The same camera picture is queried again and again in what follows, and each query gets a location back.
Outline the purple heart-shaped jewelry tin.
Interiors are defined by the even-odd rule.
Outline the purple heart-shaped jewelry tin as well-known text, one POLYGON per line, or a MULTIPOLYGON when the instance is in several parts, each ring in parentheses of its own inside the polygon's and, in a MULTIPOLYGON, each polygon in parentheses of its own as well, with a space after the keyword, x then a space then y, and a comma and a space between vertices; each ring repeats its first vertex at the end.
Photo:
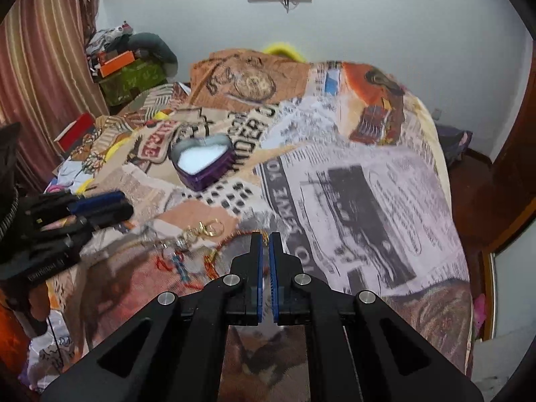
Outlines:
POLYGON ((231 139, 222 133, 174 143, 169 159, 182 184, 200 192, 215 184, 235 163, 231 139))

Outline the red and white box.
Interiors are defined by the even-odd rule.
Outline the red and white box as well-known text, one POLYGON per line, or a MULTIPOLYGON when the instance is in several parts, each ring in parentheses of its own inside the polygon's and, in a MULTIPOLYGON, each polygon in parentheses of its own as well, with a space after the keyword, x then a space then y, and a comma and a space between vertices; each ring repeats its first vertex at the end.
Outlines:
POLYGON ((82 142, 83 136, 93 131, 94 121, 95 118, 90 113, 80 115, 55 137, 54 144, 62 153, 72 151, 82 142))

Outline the striped pink curtain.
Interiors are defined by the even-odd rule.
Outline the striped pink curtain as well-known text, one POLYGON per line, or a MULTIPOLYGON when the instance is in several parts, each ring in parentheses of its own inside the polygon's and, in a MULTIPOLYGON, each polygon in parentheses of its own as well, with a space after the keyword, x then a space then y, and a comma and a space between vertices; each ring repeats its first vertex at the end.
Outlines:
POLYGON ((38 185, 59 162, 54 139, 78 116, 107 114, 85 53, 98 0, 15 0, 1 23, 1 121, 22 125, 23 173, 38 185))

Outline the printed patchwork bedspread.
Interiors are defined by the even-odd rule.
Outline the printed patchwork bedspread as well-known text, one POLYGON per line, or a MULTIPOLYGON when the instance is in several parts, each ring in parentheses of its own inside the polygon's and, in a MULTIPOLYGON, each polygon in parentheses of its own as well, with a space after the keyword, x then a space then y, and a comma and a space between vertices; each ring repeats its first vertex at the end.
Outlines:
POLYGON ((159 293, 200 291, 227 274, 251 234, 279 232, 304 272, 335 290, 381 296, 457 369, 469 366, 468 267, 453 222, 435 125, 421 100, 369 64, 300 64, 222 50, 142 106, 100 117, 57 174, 88 194, 120 190, 134 217, 101 230, 54 278, 46 334, 21 379, 42 392, 159 293), (226 134, 235 161, 215 184, 185 187, 169 159, 184 139, 226 134), (222 236, 175 238, 217 219, 222 236))

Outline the green patterned box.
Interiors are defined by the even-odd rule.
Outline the green patterned box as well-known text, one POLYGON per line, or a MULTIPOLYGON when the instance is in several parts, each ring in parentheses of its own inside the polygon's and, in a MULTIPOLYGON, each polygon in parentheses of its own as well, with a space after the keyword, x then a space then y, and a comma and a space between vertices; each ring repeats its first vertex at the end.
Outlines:
POLYGON ((162 65, 151 59, 137 59, 98 82, 108 106, 132 101, 139 93, 166 83, 162 65))

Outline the orange box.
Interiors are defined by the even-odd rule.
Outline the orange box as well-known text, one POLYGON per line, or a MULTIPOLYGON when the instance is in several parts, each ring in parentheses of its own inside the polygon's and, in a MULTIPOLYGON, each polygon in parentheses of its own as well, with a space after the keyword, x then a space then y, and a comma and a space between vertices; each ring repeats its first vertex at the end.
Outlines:
POLYGON ((133 63, 135 60, 134 53, 132 51, 126 51, 121 55, 117 55, 114 58, 104 62, 100 67, 100 74, 102 78, 108 77, 125 66, 133 63))

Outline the grey clothes pile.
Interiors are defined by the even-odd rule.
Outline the grey clothes pile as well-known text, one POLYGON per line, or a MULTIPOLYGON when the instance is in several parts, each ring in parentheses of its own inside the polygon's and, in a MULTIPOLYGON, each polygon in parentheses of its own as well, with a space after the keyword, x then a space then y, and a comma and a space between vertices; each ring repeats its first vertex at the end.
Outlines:
POLYGON ((94 58, 100 52, 119 55, 132 51, 142 58, 153 58, 162 65, 165 76, 170 78, 177 75, 178 59, 175 53, 155 33, 134 33, 134 29, 127 23, 117 27, 99 30, 95 33, 85 48, 86 55, 94 58))

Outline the yellow hoop behind bed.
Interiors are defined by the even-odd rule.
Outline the yellow hoop behind bed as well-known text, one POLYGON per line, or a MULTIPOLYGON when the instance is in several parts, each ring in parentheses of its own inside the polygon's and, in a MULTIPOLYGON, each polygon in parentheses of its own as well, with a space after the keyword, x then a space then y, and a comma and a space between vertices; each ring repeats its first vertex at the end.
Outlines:
POLYGON ((263 52, 267 55, 275 55, 290 59, 295 62, 307 63, 305 57, 289 43, 278 42, 269 44, 263 49, 263 52))

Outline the gold keychain clasp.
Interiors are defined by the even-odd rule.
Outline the gold keychain clasp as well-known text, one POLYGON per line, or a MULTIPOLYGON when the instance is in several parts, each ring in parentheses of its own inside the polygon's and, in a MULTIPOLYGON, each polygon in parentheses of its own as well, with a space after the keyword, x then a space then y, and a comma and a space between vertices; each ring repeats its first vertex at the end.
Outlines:
POLYGON ((220 237, 224 231, 225 226, 217 219, 207 222, 199 221, 194 226, 188 226, 178 235, 174 240, 174 245, 179 251, 187 251, 199 240, 220 237))

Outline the wooden door frame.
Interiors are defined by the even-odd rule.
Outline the wooden door frame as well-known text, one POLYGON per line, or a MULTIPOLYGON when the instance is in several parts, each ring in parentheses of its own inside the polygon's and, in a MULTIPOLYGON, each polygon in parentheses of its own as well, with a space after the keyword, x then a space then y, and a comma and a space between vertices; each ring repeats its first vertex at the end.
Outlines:
POLYGON ((491 253, 535 218, 535 57, 520 110, 495 160, 470 150, 450 171, 453 219, 477 315, 490 314, 491 253))

